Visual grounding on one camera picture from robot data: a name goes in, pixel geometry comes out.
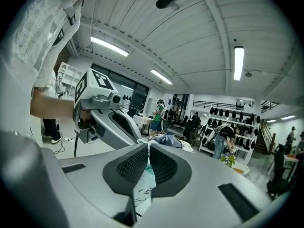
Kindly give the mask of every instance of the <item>black shirt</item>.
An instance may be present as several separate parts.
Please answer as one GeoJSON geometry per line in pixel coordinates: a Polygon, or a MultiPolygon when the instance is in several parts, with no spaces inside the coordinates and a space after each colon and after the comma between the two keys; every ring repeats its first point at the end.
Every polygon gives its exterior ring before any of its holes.
{"type": "Polygon", "coordinates": [[[235,133],[234,133],[233,128],[231,128],[231,127],[229,127],[229,126],[224,127],[224,128],[220,131],[220,133],[221,133],[221,136],[223,136],[225,139],[226,139],[227,137],[229,137],[229,138],[231,139],[231,138],[234,138],[234,137],[236,136],[235,133]]]}

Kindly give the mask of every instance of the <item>white shirt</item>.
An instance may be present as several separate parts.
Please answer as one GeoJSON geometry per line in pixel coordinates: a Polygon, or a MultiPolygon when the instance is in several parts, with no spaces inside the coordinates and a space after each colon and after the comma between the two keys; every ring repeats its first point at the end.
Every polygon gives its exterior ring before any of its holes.
{"type": "Polygon", "coordinates": [[[0,130],[30,137],[33,85],[46,86],[57,56],[80,25],[76,23],[54,47],[66,13],[61,0],[28,0],[12,21],[0,44],[0,130]]]}

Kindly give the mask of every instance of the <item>black railing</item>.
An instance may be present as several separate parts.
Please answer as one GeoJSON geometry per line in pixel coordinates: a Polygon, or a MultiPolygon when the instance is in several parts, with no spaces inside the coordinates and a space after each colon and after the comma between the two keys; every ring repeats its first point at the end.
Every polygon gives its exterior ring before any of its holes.
{"type": "Polygon", "coordinates": [[[264,113],[268,110],[271,110],[272,108],[276,107],[277,105],[279,105],[279,103],[276,102],[270,102],[270,101],[264,101],[261,104],[261,113],[264,113]]]}
{"type": "Polygon", "coordinates": [[[237,104],[226,104],[226,103],[218,103],[218,102],[210,102],[210,101],[193,101],[194,107],[202,107],[202,108],[211,108],[217,107],[217,108],[229,108],[229,109],[235,109],[235,110],[243,110],[244,107],[242,105],[237,104]]]}

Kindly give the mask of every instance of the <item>stair railing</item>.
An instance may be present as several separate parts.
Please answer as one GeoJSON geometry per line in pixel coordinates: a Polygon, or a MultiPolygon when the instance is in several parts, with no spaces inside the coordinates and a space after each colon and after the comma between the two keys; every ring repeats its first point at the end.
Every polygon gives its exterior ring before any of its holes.
{"type": "Polygon", "coordinates": [[[270,154],[275,145],[276,134],[275,133],[271,134],[271,132],[266,124],[266,121],[264,121],[264,120],[261,121],[260,128],[261,128],[261,133],[264,138],[264,142],[265,142],[268,154],[270,154]]]}

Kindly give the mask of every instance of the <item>green shirt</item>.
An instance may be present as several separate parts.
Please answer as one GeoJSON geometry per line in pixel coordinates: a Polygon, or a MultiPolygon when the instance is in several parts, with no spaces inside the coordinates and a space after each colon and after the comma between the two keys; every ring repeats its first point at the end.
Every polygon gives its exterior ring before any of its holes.
{"type": "Polygon", "coordinates": [[[164,109],[164,107],[162,105],[159,105],[157,108],[156,108],[156,114],[154,116],[154,121],[161,121],[161,112],[162,110],[164,109]]]}

